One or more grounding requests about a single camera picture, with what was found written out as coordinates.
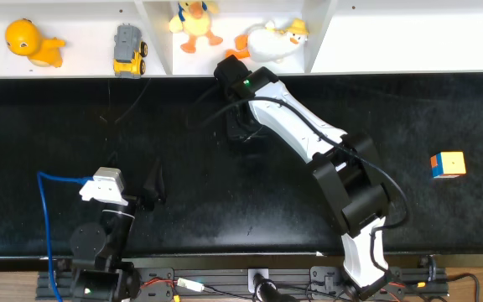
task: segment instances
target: yellow and gray toy truck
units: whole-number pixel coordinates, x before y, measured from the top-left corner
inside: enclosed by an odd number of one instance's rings
[[[148,46],[142,40],[141,31],[132,25],[120,25],[115,36],[115,76],[139,79],[147,66],[143,58],[148,55]]]

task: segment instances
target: white duck plush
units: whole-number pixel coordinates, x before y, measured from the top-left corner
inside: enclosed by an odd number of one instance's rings
[[[247,34],[236,37],[236,50],[229,49],[226,57],[235,55],[237,59],[249,58],[255,62],[275,61],[280,63],[294,52],[302,49],[309,32],[305,22],[296,18],[285,30],[275,28],[269,21],[266,25],[255,25],[247,30]]]

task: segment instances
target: duck beak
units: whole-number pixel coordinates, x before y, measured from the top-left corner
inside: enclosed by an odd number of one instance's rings
[[[202,9],[202,2],[197,1],[190,5],[190,13],[195,18],[202,18],[205,10]]]

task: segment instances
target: plush toy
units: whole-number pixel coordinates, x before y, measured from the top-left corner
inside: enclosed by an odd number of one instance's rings
[[[169,29],[172,33],[179,33],[182,30],[189,35],[190,41],[182,44],[180,48],[188,54],[196,51],[195,44],[197,38],[206,36],[210,41],[210,45],[219,45],[223,42],[223,38],[215,36],[211,28],[211,19],[209,13],[219,13],[216,3],[209,1],[188,1],[178,3],[178,15],[169,23]]]
[[[303,20],[296,18],[285,30],[276,29],[275,23],[269,21],[266,25],[252,26],[247,34],[236,37],[239,51],[229,49],[226,57],[235,55],[238,59],[251,57],[255,62],[281,63],[285,57],[303,48],[308,35]]]
[[[65,41],[57,38],[46,39],[27,19],[17,20],[8,25],[5,39],[10,51],[16,55],[27,56],[31,63],[37,66],[63,65],[59,48],[65,46]]]

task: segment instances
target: toy truck wheel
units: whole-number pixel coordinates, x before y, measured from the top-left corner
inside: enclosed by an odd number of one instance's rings
[[[144,64],[144,61],[141,61],[141,65],[139,66],[139,73],[144,75],[144,72],[147,70],[147,66]]]
[[[144,42],[141,42],[141,56],[144,58],[148,55],[148,45]]]

